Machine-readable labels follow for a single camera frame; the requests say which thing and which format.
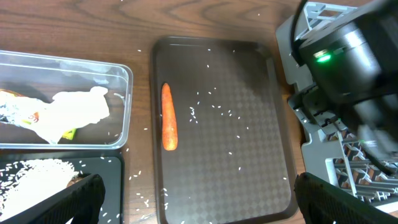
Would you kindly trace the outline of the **foil yellow snack wrapper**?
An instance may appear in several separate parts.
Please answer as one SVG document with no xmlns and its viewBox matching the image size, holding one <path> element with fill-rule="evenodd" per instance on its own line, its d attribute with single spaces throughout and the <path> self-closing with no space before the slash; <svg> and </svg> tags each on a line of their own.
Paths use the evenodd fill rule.
<svg viewBox="0 0 398 224">
<path fill-rule="evenodd" d="M 61 138 L 73 140 L 76 128 L 55 135 L 46 128 L 40 116 L 49 109 L 50 104 L 20 93 L 1 89 L 1 123 L 29 129 L 49 144 L 57 144 Z"/>
</svg>

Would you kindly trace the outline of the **brown cookie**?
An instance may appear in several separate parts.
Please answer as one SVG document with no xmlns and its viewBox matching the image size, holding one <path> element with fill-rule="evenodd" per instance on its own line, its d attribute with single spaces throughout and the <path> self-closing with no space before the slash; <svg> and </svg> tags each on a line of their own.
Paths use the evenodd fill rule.
<svg viewBox="0 0 398 224">
<path fill-rule="evenodd" d="M 67 187 L 72 186 L 73 184 L 75 184 L 75 183 L 81 181 L 82 179 L 83 179 L 83 177 L 78 177 L 78 176 L 72 178 L 72 179 L 68 182 Z"/>
</svg>

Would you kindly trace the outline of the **orange carrot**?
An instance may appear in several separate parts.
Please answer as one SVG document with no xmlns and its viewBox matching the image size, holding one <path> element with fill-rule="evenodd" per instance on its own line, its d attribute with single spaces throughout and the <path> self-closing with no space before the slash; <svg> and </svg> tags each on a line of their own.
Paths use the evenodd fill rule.
<svg viewBox="0 0 398 224">
<path fill-rule="evenodd" d="M 162 104 L 162 144 L 166 151 L 174 151 L 178 146 L 177 120 L 174 101 L 168 83 L 164 83 L 161 91 Z"/>
</svg>

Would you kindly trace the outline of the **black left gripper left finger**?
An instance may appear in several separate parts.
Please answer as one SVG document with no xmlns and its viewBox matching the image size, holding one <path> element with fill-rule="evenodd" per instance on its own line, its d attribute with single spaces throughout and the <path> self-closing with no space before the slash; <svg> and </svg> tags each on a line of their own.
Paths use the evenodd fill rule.
<svg viewBox="0 0 398 224">
<path fill-rule="evenodd" d="M 98 174 L 90 174 L 29 209 L 4 221 L 5 224 L 75 224 L 99 222 L 106 189 Z"/>
</svg>

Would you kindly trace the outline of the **white napkin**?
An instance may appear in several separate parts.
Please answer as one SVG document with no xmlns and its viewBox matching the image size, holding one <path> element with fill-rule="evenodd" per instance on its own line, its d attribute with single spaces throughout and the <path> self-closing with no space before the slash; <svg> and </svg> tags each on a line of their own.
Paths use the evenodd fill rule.
<svg viewBox="0 0 398 224">
<path fill-rule="evenodd" d="M 55 135 L 96 124 L 109 116 L 104 97 L 107 93 L 108 89 L 102 86 L 94 86 L 90 91 L 61 91 L 53 96 L 53 102 L 40 120 Z"/>
</svg>

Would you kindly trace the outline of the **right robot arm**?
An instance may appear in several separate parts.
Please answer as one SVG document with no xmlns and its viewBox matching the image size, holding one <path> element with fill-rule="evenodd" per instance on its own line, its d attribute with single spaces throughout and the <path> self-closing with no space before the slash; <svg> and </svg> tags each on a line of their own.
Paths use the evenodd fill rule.
<svg viewBox="0 0 398 224">
<path fill-rule="evenodd" d="M 308 6 L 301 1 L 290 27 L 292 57 L 313 78 L 289 99 L 325 133 L 347 129 L 383 173 L 397 160 L 397 2 L 371 1 L 337 15 L 311 17 L 315 27 L 296 33 Z"/>
</svg>

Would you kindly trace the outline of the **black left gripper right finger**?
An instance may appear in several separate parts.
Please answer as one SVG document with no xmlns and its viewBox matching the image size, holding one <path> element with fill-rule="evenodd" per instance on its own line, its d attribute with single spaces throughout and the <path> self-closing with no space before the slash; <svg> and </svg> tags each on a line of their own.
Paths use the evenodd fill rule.
<svg viewBox="0 0 398 224">
<path fill-rule="evenodd" d="M 397 218 L 367 205 L 317 176 L 297 176 L 294 192 L 306 224 L 395 224 Z"/>
</svg>

